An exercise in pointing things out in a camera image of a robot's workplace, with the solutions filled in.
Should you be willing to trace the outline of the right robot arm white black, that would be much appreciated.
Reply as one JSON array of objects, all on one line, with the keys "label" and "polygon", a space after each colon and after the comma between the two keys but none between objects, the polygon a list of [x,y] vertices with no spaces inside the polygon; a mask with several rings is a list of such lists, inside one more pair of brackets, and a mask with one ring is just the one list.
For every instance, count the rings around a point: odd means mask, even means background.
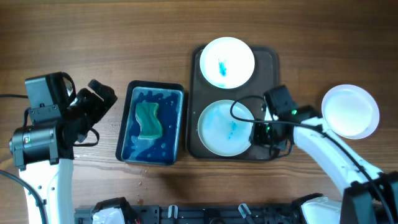
[{"label": "right robot arm white black", "polygon": [[257,119],[251,142],[272,147],[288,140],[306,152],[341,192],[340,202],[322,194],[300,198],[300,223],[397,223],[397,173],[365,161],[327,126],[311,106]]}]

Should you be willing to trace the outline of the green yellow sponge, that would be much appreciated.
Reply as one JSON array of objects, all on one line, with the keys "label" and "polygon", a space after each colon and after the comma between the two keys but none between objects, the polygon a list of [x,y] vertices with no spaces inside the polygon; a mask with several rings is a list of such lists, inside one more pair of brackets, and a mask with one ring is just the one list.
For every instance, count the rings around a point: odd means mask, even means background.
[{"label": "green yellow sponge", "polygon": [[140,126],[140,139],[162,137],[163,127],[157,117],[158,103],[142,102],[136,105],[136,120]]}]

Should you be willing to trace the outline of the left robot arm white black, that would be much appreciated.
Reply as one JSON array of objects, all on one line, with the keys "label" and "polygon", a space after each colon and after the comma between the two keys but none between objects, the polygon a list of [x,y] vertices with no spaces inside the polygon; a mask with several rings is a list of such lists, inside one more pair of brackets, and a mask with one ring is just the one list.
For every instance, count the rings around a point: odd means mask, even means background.
[{"label": "left robot arm white black", "polygon": [[27,185],[29,223],[73,223],[73,148],[117,101],[114,90],[97,80],[69,93],[63,78],[25,81],[32,125],[10,140],[14,165]]}]

